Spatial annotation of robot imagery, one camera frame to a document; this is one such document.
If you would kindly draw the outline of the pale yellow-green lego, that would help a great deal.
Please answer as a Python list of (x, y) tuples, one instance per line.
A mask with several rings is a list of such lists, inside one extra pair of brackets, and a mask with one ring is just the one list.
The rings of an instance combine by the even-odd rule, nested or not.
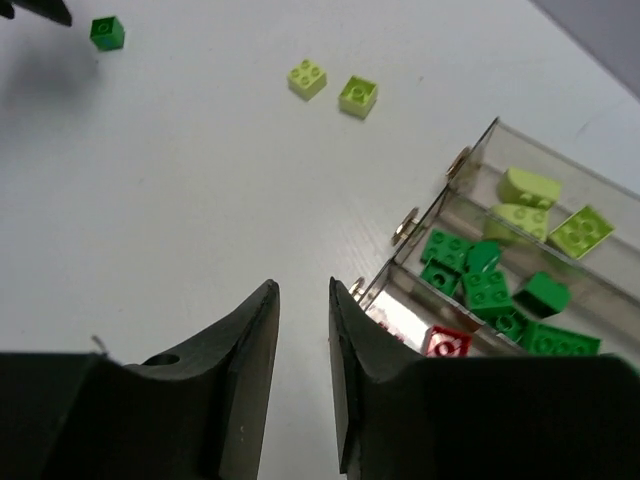
[(503, 203), (549, 210), (559, 199), (562, 183), (520, 168), (509, 167), (497, 185)]

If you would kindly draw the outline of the red rounded flower lego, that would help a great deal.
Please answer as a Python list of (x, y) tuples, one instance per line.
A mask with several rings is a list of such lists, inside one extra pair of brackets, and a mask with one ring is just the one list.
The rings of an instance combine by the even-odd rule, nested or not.
[(426, 357), (466, 357), (472, 337), (464, 332), (444, 326), (432, 326), (425, 342)]

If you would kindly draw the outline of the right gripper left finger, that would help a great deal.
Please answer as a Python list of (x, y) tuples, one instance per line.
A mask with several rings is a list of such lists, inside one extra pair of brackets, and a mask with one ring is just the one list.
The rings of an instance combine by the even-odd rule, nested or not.
[(143, 363), (98, 353), (1, 356), (5, 479), (254, 479), (279, 330), (264, 282)]

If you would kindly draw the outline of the small green sloped lego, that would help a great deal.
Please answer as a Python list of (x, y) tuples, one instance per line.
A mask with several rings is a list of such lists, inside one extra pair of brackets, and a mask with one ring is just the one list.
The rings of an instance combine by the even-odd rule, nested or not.
[(496, 241), (480, 241), (467, 252), (465, 259), (466, 273), (483, 273), (494, 271), (500, 263), (502, 250)]

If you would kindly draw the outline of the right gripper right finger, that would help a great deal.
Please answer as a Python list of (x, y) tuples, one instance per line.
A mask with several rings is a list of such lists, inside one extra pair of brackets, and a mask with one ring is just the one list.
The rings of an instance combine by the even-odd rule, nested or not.
[(635, 479), (639, 378), (595, 357), (428, 358), (329, 283), (338, 449), (350, 479)]

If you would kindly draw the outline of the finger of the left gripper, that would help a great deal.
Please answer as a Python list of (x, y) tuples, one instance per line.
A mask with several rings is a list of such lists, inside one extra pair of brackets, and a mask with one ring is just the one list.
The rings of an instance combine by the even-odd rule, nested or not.
[(72, 25), (72, 15), (64, 0), (0, 0), (1, 16), (15, 18), (15, 7), (46, 18), (62, 26)]

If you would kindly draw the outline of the long dark green lego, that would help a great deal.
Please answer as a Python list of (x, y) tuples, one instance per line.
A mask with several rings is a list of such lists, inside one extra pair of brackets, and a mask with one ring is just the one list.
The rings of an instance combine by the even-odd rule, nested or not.
[(599, 353), (601, 340), (531, 321), (524, 331), (520, 345), (532, 355), (592, 356)]

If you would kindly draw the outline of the light green lego upturned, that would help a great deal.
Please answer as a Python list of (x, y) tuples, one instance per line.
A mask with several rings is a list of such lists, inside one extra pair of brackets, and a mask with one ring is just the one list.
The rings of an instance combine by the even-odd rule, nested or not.
[(599, 211), (585, 205), (556, 227), (547, 241), (569, 258), (580, 260), (614, 231), (614, 225)]

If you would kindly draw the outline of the green square lego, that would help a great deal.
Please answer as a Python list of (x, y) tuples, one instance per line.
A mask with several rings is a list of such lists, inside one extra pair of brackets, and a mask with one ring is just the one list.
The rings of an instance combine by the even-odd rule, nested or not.
[(454, 297), (462, 274), (451, 267), (431, 259), (420, 274), (420, 278), (446, 296)]
[(473, 243), (449, 232), (433, 229), (421, 253), (421, 262), (427, 265), (434, 260), (445, 267), (464, 272), (466, 258)]

